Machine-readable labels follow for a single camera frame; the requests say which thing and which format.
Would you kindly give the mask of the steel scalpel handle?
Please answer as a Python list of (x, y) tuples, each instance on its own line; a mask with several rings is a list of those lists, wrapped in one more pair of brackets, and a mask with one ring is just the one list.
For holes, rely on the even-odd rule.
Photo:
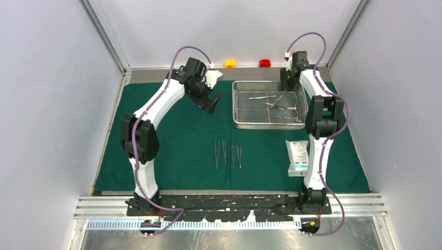
[(256, 96), (256, 97), (248, 97), (248, 99), (276, 99), (277, 95), (271, 95), (271, 96)]

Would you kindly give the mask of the metal mesh tray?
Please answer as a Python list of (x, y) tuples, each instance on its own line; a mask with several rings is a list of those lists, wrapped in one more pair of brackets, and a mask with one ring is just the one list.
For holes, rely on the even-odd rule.
[[(301, 130), (305, 126), (308, 113), (306, 92), (280, 91), (280, 83), (274, 81), (234, 81), (232, 83), (232, 116), (235, 126), (239, 129), (254, 130)], [(248, 99), (248, 97), (277, 95), (276, 99)], [(272, 103), (279, 106), (295, 107), (299, 105), (301, 112), (279, 110), (263, 104)], [(298, 117), (299, 122), (280, 119)]]

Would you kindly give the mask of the long steel forceps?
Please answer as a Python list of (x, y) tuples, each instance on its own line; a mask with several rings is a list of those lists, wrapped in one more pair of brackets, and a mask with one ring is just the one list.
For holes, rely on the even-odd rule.
[(215, 164), (216, 169), (218, 169), (219, 166), (219, 152), (220, 152), (220, 141), (215, 142)]

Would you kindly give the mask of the steel spatula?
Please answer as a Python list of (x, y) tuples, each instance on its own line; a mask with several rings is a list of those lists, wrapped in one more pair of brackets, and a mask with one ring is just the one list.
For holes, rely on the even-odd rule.
[(222, 145), (223, 145), (224, 163), (226, 166), (227, 165), (227, 142), (225, 140), (222, 140)]

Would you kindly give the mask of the thin steel tweezers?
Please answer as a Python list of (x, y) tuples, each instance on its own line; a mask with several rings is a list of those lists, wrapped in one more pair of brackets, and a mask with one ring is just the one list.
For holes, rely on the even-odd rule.
[(239, 146), (237, 147), (237, 156), (238, 156), (238, 163), (239, 163), (239, 168), (242, 168), (242, 148)]

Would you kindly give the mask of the white paper packet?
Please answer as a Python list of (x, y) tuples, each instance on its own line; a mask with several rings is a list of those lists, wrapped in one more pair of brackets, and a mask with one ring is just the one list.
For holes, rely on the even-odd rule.
[(307, 151), (308, 141), (287, 141), (286, 147), (290, 165), (288, 168), (289, 177), (303, 177), (307, 174), (309, 155)]

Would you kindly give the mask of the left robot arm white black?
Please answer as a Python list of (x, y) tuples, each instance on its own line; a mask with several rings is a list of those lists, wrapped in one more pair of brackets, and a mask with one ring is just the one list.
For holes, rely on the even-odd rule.
[(157, 199), (154, 159), (159, 152), (156, 129), (169, 110), (184, 96), (189, 97), (204, 112), (212, 114), (222, 93), (209, 98), (223, 74), (212, 65), (190, 57), (184, 66), (173, 68), (157, 92), (137, 111), (125, 114), (120, 120), (120, 145), (132, 165), (135, 180), (133, 198), (129, 208), (148, 216), (160, 207)]

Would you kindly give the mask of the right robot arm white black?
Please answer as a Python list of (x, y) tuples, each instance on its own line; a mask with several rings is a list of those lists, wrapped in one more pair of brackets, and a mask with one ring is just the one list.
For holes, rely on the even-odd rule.
[(326, 204), (326, 169), (333, 135), (342, 128), (344, 102), (324, 83), (315, 66), (308, 62), (306, 51), (286, 52), (287, 66), (280, 70), (281, 90), (303, 89), (311, 101), (305, 117), (305, 129), (310, 139), (309, 164), (297, 207), (310, 214)]

